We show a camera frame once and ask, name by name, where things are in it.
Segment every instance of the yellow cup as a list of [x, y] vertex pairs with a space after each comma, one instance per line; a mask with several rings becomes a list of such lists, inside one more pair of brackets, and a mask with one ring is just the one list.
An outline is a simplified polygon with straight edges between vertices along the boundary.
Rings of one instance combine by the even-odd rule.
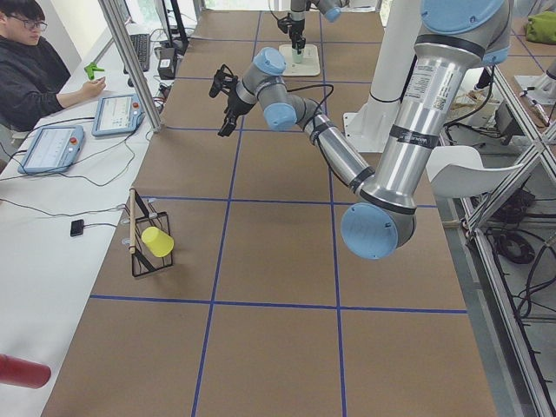
[[141, 240], [157, 258], [163, 258], [174, 248], [174, 238], [154, 226], [143, 230]]

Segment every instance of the white platform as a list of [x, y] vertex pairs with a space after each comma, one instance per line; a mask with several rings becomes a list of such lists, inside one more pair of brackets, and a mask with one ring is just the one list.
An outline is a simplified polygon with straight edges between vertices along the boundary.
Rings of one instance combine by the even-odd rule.
[[294, 63], [290, 44], [280, 45], [278, 50], [286, 60], [286, 70], [282, 74], [283, 76], [318, 76], [321, 73], [319, 50], [316, 45], [305, 46], [301, 63]]

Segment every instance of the blue joint cap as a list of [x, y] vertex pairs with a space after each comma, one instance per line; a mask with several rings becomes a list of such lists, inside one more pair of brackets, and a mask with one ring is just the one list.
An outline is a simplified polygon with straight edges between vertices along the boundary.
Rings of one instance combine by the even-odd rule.
[[341, 218], [341, 237], [354, 254], [365, 259], [391, 255], [398, 247], [398, 229], [385, 211], [358, 202]]
[[286, 70], [286, 60], [274, 48], [263, 48], [253, 59], [255, 66], [270, 76], [281, 76]]
[[272, 103], [264, 112], [264, 120], [271, 130], [288, 130], [297, 122], [295, 109], [287, 103]]
[[504, 0], [422, 0], [423, 24], [439, 35], [457, 35], [478, 28], [496, 14]]
[[338, 20], [338, 17], [341, 15], [341, 9], [339, 7], [333, 7], [329, 11], [324, 14], [324, 17], [330, 22], [334, 23]]
[[496, 50], [494, 52], [488, 52], [483, 56], [483, 65], [489, 67], [497, 63], [503, 63], [507, 56], [510, 55], [510, 47], [506, 47], [502, 50]]

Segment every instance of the tablet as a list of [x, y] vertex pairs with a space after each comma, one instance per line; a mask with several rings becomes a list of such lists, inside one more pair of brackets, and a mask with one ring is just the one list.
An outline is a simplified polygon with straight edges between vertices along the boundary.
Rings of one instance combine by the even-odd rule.
[[41, 127], [17, 171], [20, 174], [64, 172], [77, 159], [84, 140], [81, 126]]
[[96, 107], [92, 134], [102, 137], [133, 133], [144, 117], [137, 94], [103, 97]]

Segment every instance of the wall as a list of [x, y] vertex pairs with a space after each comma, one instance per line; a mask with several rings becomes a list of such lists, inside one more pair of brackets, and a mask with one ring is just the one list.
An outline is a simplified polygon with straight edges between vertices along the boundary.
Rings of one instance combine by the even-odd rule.
[[62, 57], [69, 72], [72, 72], [77, 65], [81, 62], [81, 57], [72, 42], [74, 38], [65, 26], [65, 20], [61, 18], [53, 3], [55, 0], [37, 0], [44, 10], [46, 16], [46, 23], [49, 25], [44, 31], [44, 37], [52, 43], [52, 46], [57, 50], [58, 54]]
[[97, 0], [46, 0], [52, 2], [80, 57], [85, 56], [106, 29]]

